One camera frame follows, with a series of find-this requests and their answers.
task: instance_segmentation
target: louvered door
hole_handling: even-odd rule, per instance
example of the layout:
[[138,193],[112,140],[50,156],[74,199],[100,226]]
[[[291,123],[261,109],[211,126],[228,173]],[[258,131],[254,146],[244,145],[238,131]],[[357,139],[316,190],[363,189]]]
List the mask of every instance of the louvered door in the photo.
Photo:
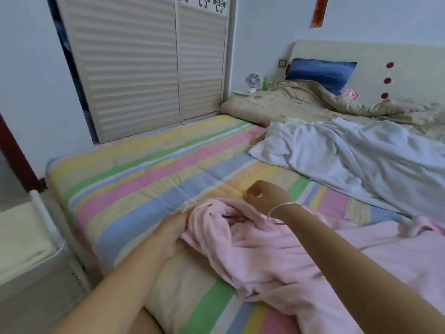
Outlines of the louvered door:
[[57,0],[100,142],[180,122],[174,2]]
[[181,119],[217,111],[223,81],[226,17],[210,0],[191,1],[202,9],[179,7]]

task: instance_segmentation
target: bangle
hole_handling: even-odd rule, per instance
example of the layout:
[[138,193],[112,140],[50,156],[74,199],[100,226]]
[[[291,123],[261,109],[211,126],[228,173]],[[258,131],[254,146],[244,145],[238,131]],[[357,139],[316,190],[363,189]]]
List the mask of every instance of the bangle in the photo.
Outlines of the bangle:
[[269,217],[270,217],[270,215],[272,214],[272,212],[274,212],[275,211],[275,209],[277,209],[278,207],[282,207],[282,206],[284,206],[284,205],[300,205],[299,203],[297,203],[297,202],[282,202],[281,204],[278,204],[277,206],[274,206],[274,207],[272,207],[271,209],[270,209],[270,211],[269,211],[269,213],[267,214],[267,216],[266,216],[266,220],[269,220]]

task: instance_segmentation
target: white headboard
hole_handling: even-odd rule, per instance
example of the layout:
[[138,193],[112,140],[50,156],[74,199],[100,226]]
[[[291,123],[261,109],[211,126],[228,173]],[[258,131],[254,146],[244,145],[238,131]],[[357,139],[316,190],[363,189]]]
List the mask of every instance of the white headboard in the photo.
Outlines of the white headboard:
[[[289,62],[294,58],[358,62],[346,88],[365,103],[380,101],[383,93],[445,102],[445,47],[297,40]],[[394,67],[387,68],[390,62]]]

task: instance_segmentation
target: red wall hanging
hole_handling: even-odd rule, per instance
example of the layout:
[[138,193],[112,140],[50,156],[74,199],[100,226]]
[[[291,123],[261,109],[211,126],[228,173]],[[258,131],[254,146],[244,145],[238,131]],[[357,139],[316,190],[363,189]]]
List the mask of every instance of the red wall hanging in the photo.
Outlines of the red wall hanging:
[[323,25],[324,14],[326,13],[327,0],[317,0],[311,28],[320,28]]

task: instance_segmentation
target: white desk fan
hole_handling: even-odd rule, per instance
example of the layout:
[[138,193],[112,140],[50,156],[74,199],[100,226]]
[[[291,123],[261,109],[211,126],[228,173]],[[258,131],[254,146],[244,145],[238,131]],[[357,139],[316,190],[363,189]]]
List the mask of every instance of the white desk fan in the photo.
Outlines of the white desk fan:
[[250,88],[249,92],[254,93],[256,91],[256,88],[259,87],[259,85],[261,84],[261,77],[253,72],[246,78],[246,83]]

